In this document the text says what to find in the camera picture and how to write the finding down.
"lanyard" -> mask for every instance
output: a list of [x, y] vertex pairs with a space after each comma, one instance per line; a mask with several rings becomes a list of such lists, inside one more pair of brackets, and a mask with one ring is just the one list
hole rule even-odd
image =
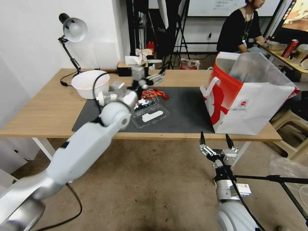
[[249, 27], [248, 27], [248, 29], [247, 29], [247, 25], [248, 25], [248, 22], [249, 21], [246, 21], [247, 19], [248, 19], [248, 16], [247, 16], [247, 11], [246, 11], [246, 7], [244, 7], [244, 9], [245, 9], [245, 16], [246, 16], [246, 18], [245, 18], [245, 29], [244, 29], [244, 33], [243, 33], [243, 35], [242, 35], [242, 40], [243, 40], [243, 42], [247, 39], [247, 37], [248, 37], [248, 32], [249, 32], [249, 29], [250, 29], [250, 27], [251, 27], [251, 24], [252, 24], [252, 17], [253, 17], [253, 13], [251, 14], [251, 17], [250, 17], [250, 25], [249, 25]]

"screen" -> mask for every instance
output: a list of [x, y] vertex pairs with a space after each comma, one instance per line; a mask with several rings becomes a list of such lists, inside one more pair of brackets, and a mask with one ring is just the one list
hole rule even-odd
[[282, 28], [308, 32], [308, 0], [293, 1], [283, 20]]

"lamp shade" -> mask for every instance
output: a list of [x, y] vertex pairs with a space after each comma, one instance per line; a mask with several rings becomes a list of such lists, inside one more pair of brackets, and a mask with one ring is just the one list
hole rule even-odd
[[86, 23], [78, 18], [71, 18], [67, 14], [59, 15], [59, 20], [63, 24], [64, 36], [71, 42], [82, 41], [88, 32]]

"monitor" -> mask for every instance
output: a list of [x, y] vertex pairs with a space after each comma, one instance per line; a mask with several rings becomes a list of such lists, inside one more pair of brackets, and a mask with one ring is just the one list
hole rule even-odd
[[299, 44], [308, 43], [308, 0], [293, 0], [285, 12], [271, 40], [290, 43], [292, 39]]

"whiteboard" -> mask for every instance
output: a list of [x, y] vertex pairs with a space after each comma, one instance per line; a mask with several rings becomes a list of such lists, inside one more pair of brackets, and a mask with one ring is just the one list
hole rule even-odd
[[[257, 9], [259, 16], [273, 16], [280, 0], [267, 0]], [[229, 16], [245, 6], [245, 0], [190, 0], [188, 16]]]

